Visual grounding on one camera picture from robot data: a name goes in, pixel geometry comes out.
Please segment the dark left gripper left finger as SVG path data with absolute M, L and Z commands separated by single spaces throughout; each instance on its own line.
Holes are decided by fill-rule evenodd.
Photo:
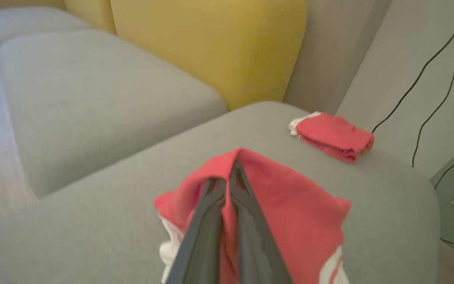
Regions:
M 204 183 L 187 232 L 175 257 L 167 284 L 218 284 L 220 241 L 226 183 L 211 178 Z

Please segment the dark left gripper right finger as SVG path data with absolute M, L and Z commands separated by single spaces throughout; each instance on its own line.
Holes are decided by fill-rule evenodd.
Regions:
M 238 217 L 238 282 L 292 284 L 292 277 L 241 162 L 229 175 L 229 195 Z

